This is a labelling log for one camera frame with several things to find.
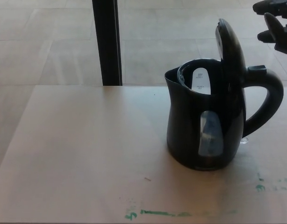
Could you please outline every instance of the kettle handle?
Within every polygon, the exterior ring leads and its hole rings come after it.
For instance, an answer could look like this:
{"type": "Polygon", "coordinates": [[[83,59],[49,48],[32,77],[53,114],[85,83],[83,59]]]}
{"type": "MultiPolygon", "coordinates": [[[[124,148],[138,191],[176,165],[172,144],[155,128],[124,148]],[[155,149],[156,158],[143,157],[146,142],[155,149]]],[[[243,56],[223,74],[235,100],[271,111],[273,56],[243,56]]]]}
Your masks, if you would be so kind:
{"type": "Polygon", "coordinates": [[[250,86],[266,88],[267,95],[258,111],[246,121],[243,137],[264,125],[276,113],[284,97],[284,87],[280,78],[264,65],[247,68],[243,87],[250,86]]]}

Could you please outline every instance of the metal post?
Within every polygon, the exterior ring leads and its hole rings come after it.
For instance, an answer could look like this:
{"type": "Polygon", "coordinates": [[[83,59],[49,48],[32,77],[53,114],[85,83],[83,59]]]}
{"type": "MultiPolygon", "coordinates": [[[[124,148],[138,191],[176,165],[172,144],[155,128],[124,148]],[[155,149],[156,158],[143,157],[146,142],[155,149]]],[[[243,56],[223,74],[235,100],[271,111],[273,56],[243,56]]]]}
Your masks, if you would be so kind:
{"type": "Polygon", "coordinates": [[[122,85],[117,0],[92,0],[103,85],[122,85]]]}

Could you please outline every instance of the kettle lid button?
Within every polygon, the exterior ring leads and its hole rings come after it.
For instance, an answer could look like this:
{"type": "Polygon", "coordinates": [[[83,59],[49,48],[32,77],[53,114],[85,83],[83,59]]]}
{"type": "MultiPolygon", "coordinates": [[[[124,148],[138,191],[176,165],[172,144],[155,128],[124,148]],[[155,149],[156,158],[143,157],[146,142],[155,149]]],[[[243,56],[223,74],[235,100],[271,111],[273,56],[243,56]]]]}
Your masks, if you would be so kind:
{"type": "Polygon", "coordinates": [[[258,75],[265,75],[267,73],[267,69],[265,65],[257,65],[248,67],[248,72],[250,74],[255,73],[258,75]]]}

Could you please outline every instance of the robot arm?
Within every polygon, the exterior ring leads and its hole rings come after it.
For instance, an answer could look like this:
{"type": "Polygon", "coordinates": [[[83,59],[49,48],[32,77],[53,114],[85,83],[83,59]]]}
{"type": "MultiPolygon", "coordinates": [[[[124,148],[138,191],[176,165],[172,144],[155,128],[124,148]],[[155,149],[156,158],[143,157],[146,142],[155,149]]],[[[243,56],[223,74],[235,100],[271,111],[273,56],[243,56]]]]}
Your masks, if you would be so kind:
{"type": "Polygon", "coordinates": [[[276,16],[287,19],[287,0],[263,0],[253,5],[253,10],[264,15],[268,30],[258,34],[258,40],[275,43],[274,49],[287,54],[287,25],[285,27],[276,16]]]}

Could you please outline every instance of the kettle base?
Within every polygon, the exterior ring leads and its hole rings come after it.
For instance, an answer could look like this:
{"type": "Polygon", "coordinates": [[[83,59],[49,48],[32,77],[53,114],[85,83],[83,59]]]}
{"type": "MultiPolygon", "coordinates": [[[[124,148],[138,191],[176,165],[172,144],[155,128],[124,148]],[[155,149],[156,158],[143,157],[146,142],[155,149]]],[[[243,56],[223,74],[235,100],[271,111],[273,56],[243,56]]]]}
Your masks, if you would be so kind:
{"type": "Polygon", "coordinates": [[[226,166],[228,166],[231,161],[233,160],[233,158],[235,157],[235,155],[230,158],[228,161],[224,161],[221,163],[218,163],[214,166],[209,166],[209,164],[205,163],[205,165],[203,166],[203,164],[201,162],[199,162],[199,164],[197,163],[192,163],[192,161],[189,161],[189,157],[188,156],[181,156],[180,154],[176,153],[175,150],[173,150],[169,144],[167,143],[168,146],[168,151],[170,153],[170,155],[181,165],[189,168],[189,169],[194,169],[197,171],[215,171],[215,170],[219,170],[219,169],[223,169],[226,166]]]}

